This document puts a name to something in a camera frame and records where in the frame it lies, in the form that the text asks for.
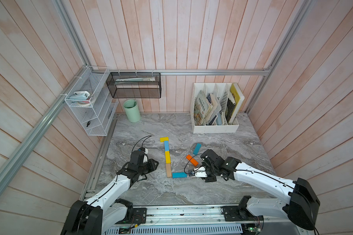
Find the teal block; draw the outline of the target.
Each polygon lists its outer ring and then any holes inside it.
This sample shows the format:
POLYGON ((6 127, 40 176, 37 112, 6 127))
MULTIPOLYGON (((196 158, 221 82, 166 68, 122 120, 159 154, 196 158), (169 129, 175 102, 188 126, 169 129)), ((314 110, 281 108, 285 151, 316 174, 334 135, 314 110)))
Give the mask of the teal block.
POLYGON ((187 174, 184 172, 173 172, 172 178, 187 178, 187 174))
POLYGON ((202 147, 202 145, 200 143, 197 143, 194 148, 193 155, 198 155, 201 147, 202 147))

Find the orange block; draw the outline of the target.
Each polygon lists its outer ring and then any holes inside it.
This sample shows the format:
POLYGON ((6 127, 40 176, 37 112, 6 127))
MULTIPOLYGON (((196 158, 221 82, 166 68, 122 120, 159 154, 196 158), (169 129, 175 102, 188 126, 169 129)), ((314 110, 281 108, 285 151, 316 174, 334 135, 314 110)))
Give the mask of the orange block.
POLYGON ((195 159, 195 157, 197 157, 197 155, 191 156, 191 155, 187 155, 186 159, 193 165, 193 166, 198 166, 199 163, 198 161, 195 159))

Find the natural wood block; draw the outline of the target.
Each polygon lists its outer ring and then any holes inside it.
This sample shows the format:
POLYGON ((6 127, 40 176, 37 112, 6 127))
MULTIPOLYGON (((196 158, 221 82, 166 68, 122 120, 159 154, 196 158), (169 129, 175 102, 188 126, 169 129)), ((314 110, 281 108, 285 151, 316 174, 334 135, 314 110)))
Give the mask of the natural wood block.
POLYGON ((171 169, 171 164, 167 163, 166 164, 166 174, 168 178, 172 178, 172 169, 171 169))

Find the long yellow block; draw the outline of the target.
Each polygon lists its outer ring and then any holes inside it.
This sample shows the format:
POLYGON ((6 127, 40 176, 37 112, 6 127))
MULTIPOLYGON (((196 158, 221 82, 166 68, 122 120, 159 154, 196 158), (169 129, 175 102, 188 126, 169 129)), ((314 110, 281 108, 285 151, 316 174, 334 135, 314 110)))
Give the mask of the long yellow block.
POLYGON ((165 160, 166 160, 166 164, 171 164, 171 156, 169 151, 165 152, 165 160))

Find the light blue block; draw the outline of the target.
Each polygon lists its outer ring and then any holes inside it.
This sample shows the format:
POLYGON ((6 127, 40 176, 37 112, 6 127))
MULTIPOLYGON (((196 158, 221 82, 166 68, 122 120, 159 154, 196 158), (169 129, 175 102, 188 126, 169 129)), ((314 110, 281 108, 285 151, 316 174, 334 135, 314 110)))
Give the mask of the light blue block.
POLYGON ((164 147, 165 147, 165 152, 169 152, 169 142, 168 141, 164 141, 164 147))

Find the short yellow block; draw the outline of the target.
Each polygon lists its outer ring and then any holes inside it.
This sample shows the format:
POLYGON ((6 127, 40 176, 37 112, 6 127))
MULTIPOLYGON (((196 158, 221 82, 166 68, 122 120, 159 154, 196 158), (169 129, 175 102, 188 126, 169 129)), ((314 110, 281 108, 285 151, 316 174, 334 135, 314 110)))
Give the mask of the short yellow block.
POLYGON ((169 138, 168 137, 162 137, 160 138, 160 142, 165 142, 165 141, 169 141, 169 138))

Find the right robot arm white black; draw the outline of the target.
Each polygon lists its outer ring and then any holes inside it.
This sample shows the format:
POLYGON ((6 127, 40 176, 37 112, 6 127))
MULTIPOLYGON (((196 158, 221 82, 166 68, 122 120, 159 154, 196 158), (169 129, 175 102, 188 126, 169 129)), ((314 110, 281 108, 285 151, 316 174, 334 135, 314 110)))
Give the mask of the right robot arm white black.
POLYGON ((244 196, 237 206, 223 206, 226 221, 245 221, 272 216, 288 219, 297 227, 316 231, 320 201, 310 183, 302 178, 296 181, 280 178, 256 169, 239 159, 223 159, 213 150, 201 154, 201 166, 192 170, 195 177, 215 182, 217 177, 236 180, 255 186, 273 198, 244 196))

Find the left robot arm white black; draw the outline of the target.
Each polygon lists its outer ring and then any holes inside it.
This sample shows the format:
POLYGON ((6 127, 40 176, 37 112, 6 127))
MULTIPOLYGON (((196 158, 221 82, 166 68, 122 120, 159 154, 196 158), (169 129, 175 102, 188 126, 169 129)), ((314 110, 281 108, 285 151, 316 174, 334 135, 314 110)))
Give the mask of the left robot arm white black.
POLYGON ((134 183, 147 179, 147 174, 155 171, 159 162, 148 157, 142 147, 132 151, 130 161, 118 172, 114 179, 91 198, 76 201, 70 208, 62 228, 62 235, 104 235, 113 225, 125 223, 133 225, 146 221, 146 209, 133 208, 133 203, 119 197, 134 183))

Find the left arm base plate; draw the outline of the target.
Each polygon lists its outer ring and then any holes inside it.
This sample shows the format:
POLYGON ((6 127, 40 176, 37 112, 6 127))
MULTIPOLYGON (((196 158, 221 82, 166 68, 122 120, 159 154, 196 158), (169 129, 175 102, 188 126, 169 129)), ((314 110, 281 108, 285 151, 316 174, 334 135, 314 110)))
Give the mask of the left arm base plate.
POLYGON ((147 208, 131 208, 127 210, 124 218, 115 224, 144 224, 146 223, 147 208))

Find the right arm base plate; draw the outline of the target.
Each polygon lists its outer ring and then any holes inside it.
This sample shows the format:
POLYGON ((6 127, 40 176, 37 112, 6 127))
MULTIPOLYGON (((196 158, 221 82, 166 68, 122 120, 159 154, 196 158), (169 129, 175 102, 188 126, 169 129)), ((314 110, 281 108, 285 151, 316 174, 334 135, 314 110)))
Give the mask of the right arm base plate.
POLYGON ((225 218, 226 222, 233 221, 255 221, 263 222, 264 216, 252 215, 246 208, 239 206, 223 206, 221 207, 221 213, 225 218))

